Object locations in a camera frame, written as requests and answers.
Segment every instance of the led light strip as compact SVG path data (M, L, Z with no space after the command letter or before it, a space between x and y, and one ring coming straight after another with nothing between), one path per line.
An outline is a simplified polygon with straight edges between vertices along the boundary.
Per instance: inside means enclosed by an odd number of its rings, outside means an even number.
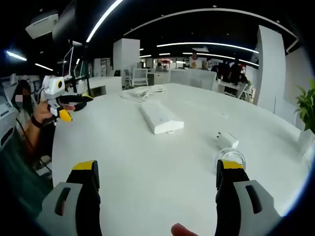
M238 49L246 50L253 53L259 53L258 51L255 51L252 49L243 48L243 47L230 45L230 44L224 44L224 43L207 43L207 42L168 43L168 44L157 45L157 47L160 48L160 47L175 46L175 45L188 45L188 44L218 45L218 46L225 46L225 47L231 47L231 48L238 48Z
M54 71L53 69L50 69L50 68L48 68L48 67L46 67L46 66L43 66L43 65L41 65L41 64L38 64L38 63L35 63L35 65L37 65L37 66L39 66L39 67L42 67L42 68L45 68L45 69L47 69L47 70Z
M6 51L6 53L7 53L10 57L17 58L17 59L20 59L20 60L23 60L23 61L27 61L26 58L21 57L21 56L19 56L19 55L16 55L16 54L14 54L14 53L12 53L12 52Z
M140 58L148 58L148 57L152 57L152 55L140 56Z
M184 55L192 55L192 53L183 53ZM227 56L222 56L222 55L215 55L215 54L208 54L208 53L197 53L197 55L204 55L204 56L211 56L211 57L219 57L219 58L228 58L228 59L232 59L232 60L235 60L235 58L232 58L232 57L227 57ZM245 62L245 63L248 63L248 64L252 64L252 65L255 65L255 66L259 66L258 64L255 64L253 62L250 62L250 61L247 61L247 60L241 60L239 59L239 61L242 61L242 62Z
M108 9L107 11L105 11L105 13L102 15L102 17L99 19L99 21L97 22L97 24L94 26L92 32L90 33L88 39L87 39L87 43L90 42L90 40L92 39L93 35L95 34L95 32L98 30L98 28L100 27L100 25L103 23L103 21L109 16L109 14L120 4L122 3L123 0L116 0Z

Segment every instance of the potted plant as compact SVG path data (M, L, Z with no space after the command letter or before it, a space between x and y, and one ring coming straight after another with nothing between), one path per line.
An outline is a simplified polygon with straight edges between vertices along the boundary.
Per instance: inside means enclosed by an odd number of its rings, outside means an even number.
M298 144L301 154L311 163L315 154L315 81L310 78L311 89L306 92L303 88L302 94L297 99L300 118L305 124L305 129L300 133Z

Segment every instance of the black ceiling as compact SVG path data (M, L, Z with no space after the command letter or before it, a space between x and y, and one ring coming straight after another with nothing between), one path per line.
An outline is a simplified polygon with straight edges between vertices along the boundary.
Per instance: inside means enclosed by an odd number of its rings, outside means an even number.
M79 31L74 40L85 43L93 26L103 15L105 10L115 0L77 0ZM45 74L49 71L34 65L35 62L56 69L57 62L62 60L67 48L54 45L52 34L37 39L25 31L31 20L49 10L58 10L59 15L64 11L69 0L29 0L5 2L0 12L2 32L0 52L0 76L11 73L18 74ZM131 29L150 20L168 14L200 9L200 8L230 8L255 13L267 17L292 30L283 10L275 6L258 6L258 3L239 4L221 3L220 1L151 1L151 0L124 0L103 22L88 44L89 58L112 57L113 43L122 37L141 40L142 55L158 56L159 53L171 53L172 57L182 57L182 52L192 52L195 45L169 46L157 48L156 45L176 42L217 42L255 49L257 43L258 25L264 25L283 35L284 45L287 48L295 37L278 26L257 17L224 11L205 11L177 15L151 23L124 36ZM208 45L209 53L238 57L250 60L251 52L222 46ZM28 61L23 62L8 57L5 50L11 50L25 56Z

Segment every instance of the computer monitor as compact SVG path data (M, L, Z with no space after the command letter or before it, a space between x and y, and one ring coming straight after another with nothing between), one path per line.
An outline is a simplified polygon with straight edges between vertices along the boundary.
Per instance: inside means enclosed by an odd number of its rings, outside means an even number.
M73 49L74 47L72 47L69 50L69 52L67 52L63 59L63 77L71 76L71 65L73 64L72 61Z

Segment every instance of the wristwatch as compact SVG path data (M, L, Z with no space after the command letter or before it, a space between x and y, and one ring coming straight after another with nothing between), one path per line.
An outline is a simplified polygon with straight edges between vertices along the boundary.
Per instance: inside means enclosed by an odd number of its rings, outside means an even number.
M35 117L34 117L34 115L32 115L32 117L31 117L31 122L33 123L33 125L35 125L37 128L39 128L39 129L41 129L42 127L43 127L43 123L39 123L36 119L35 119Z

